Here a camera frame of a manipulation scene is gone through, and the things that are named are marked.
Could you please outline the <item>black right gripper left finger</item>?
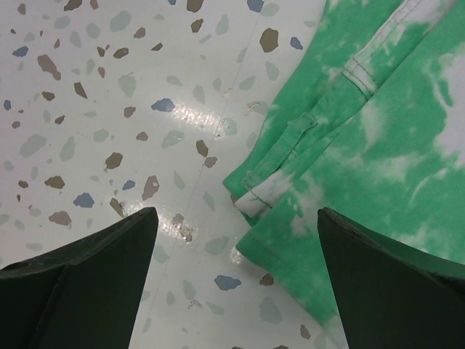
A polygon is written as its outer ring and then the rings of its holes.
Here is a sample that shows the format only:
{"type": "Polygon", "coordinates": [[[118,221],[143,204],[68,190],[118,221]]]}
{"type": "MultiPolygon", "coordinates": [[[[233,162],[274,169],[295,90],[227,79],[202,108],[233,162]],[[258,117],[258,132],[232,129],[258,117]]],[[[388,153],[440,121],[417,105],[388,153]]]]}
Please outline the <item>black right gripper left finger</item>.
{"type": "Polygon", "coordinates": [[[158,230],[145,207],[1,269],[2,348],[128,348],[158,230]]]}

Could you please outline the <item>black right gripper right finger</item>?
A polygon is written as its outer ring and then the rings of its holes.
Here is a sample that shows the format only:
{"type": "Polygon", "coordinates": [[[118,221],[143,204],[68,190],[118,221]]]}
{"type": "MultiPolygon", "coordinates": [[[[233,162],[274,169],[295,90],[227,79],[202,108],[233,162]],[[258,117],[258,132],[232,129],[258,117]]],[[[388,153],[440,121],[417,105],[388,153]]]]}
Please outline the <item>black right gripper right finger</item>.
{"type": "Polygon", "coordinates": [[[318,234],[350,348],[464,347],[464,265],[328,207],[318,234]]]}

